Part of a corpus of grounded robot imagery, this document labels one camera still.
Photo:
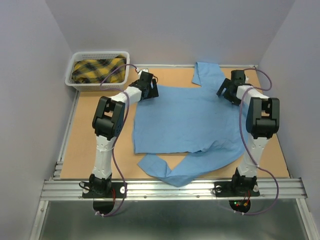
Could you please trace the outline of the light blue long sleeve shirt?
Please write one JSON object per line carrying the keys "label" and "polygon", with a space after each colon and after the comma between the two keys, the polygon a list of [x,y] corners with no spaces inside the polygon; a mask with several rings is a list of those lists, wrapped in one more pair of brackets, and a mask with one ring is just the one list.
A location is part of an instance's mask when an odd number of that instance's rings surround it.
{"label": "light blue long sleeve shirt", "polygon": [[182,187],[244,154],[247,108],[217,96],[224,80],[219,65],[197,62],[195,88],[160,85],[158,97],[137,104],[132,137],[146,174]]}

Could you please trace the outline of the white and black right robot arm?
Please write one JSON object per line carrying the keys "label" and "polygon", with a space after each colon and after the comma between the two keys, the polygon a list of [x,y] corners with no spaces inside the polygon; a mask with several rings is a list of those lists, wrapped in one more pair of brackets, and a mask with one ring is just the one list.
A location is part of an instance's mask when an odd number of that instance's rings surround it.
{"label": "white and black right robot arm", "polygon": [[245,152],[230,181],[215,182],[217,197],[258,197],[257,171],[265,146],[280,127],[280,100],[260,93],[248,83],[244,70],[231,71],[216,93],[234,105],[248,107],[245,129],[248,138],[241,135]]}

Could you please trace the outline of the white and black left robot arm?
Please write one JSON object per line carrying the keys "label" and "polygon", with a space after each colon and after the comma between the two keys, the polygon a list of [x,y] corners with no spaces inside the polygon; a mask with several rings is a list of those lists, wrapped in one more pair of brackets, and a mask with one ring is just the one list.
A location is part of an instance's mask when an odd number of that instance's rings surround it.
{"label": "white and black left robot arm", "polygon": [[102,96],[98,101],[92,120],[96,136],[95,162],[85,187],[96,198],[105,198],[111,193],[112,152],[125,123],[125,111],[131,104],[159,96],[157,77],[144,70],[138,75],[139,79],[124,91],[111,97]]}

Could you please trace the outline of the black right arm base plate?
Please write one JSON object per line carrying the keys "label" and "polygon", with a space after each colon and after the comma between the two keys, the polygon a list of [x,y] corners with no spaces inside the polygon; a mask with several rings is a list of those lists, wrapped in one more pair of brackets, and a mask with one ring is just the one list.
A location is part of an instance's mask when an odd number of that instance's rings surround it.
{"label": "black right arm base plate", "polygon": [[250,187],[232,181],[215,182],[212,192],[217,198],[228,198],[231,209],[244,214],[251,208],[251,198],[260,196],[257,185]]}

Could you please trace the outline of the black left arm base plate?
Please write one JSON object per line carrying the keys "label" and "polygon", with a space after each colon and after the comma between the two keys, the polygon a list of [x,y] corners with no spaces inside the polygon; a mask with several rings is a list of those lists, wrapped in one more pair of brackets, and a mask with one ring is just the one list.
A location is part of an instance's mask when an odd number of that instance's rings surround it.
{"label": "black left arm base plate", "polygon": [[111,182],[111,180],[86,182],[80,181],[83,199],[92,199],[92,207],[97,215],[113,216],[122,206],[127,197],[126,182]]}

